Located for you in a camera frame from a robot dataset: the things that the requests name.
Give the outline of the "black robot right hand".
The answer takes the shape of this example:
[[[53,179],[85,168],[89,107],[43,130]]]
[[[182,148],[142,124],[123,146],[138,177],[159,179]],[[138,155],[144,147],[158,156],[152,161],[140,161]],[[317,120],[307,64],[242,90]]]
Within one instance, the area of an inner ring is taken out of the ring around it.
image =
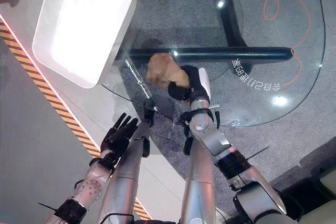
[[[181,68],[188,76],[189,87],[179,87],[175,82],[171,81],[168,86],[168,94],[170,97],[178,101],[189,100],[190,103],[198,98],[203,98],[207,100],[208,103],[210,103],[209,95],[201,84],[199,70],[196,67],[190,65],[184,65],[181,66]]]

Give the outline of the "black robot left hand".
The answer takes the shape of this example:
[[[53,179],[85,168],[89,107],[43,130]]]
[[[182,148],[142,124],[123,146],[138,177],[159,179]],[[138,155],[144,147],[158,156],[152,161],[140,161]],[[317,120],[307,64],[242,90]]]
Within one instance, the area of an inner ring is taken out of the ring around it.
[[[129,145],[130,138],[138,128],[137,124],[137,118],[132,118],[126,113],[122,113],[103,139],[100,146],[101,153],[103,151],[112,151],[122,155]]]

